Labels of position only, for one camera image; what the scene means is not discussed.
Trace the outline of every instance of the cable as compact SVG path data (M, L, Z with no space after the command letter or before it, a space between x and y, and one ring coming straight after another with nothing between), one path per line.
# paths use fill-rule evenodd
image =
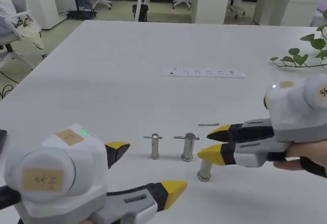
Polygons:
M13 81L14 83L19 84L19 82L15 81L14 79L8 77L6 74L4 74L3 72L0 72L2 75L4 75L5 77L7 77L10 81Z
M4 75L6 78L8 78L10 81L19 84L19 82L15 81L14 79L8 77L6 74L4 74L3 72L0 72L2 75ZM2 91L0 92L0 98L3 100L7 94L9 94L11 91L13 91L14 86L11 84L7 84L4 86L4 88L2 89Z

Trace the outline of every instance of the small metal rod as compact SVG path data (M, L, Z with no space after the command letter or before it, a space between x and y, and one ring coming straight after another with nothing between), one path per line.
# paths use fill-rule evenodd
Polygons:
M198 171L198 178L202 182L208 182L211 178L211 168L213 164L203 159L200 170Z
M199 126L219 126L219 123L200 123Z
M190 162L193 159L193 148L194 141L198 141L200 138L195 136L193 133L187 133L184 137L182 136L174 136L174 139L184 139L184 151L181 155L181 158L185 162Z
M158 159L159 158L159 140L162 139L157 133L154 133L152 136L143 136L144 139L151 139L152 151L151 158Z

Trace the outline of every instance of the floor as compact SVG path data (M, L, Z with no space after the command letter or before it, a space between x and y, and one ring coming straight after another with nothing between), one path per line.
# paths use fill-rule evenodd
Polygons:
M106 7L99 5L96 8L98 13L97 20L133 20L132 5L135 1L131 0L114 0L113 7L109 11ZM234 19L234 15L228 10L226 13L226 24L233 25L250 25L252 24L252 16L254 13L255 3L243 3L246 10L246 16ZM190 23L191 13L188 11L186 5L179 5L176 9L172 9L172 2L157 1L151 2L149 5L148 21L151 22L170 22L170 23ZM65 20L61 24L52 28L49 31L42 32L42 39L45 45L45 50L48 54L51 53L71 32L76 29L81 21ZM33 64L38 65L42 61L40 52L28 42L15 42L13 48L30 60ZM11 63L5 65L1 71L7 76L21 82L29 73L30 69L23 63L13 60ZM6 84L15 83L0 74L0 92Z

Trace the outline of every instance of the green plant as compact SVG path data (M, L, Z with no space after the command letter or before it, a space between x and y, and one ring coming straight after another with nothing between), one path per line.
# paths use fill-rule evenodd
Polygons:
M323 17L327 19L327 10L323 12ZM321 32L322 38L315 38L315 34L309 34L300 38L301 41L308 41L310 42L311 46L319 50L318 55L316 58L320 58L321 62L317 65L307 65L306 60L308 59L308 54L300 54L300 49L298 48L291 48L288 50L289 56L285 56L283 58L279 57L272 57L270 60L277 66L277 67L294 67L294 68L308 68L308 67L317 67L321 66L324 67L327 63L323 61L327 59L327 50L325 49L327 46L327 25L321 26L317 28L317 31ZM283 65L277 64L276 61L279 60L283 63Z

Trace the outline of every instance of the human hand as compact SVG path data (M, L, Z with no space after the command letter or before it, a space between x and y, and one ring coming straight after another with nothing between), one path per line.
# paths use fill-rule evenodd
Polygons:
M319 175L326 177L327 175L327 141L320 141L315 143L293 143L287 150L287 157L300 157L301 159L274 162L274 166L279 169L286 170L307 170L311 173L316 173L318 170Z

